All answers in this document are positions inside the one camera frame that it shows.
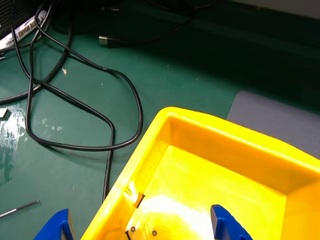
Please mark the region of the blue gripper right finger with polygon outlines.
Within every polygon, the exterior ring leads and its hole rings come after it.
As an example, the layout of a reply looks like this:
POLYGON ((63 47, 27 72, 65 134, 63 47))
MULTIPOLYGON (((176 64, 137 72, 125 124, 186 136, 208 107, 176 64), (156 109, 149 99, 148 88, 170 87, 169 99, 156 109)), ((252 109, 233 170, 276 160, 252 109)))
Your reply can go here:
POLYGON ((251 235, 219 204, 210 207, 210 217, 215 240, 253 240, 251 235))

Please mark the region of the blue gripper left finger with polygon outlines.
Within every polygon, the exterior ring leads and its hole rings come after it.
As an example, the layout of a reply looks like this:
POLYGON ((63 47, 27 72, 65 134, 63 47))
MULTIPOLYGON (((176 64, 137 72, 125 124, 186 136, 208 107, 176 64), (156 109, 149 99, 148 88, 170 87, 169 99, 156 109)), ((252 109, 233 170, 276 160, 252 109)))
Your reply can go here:
POLYGON ((35 236, 35 240, 75 240, 71 212, 68 208, 56 212, 35 236))

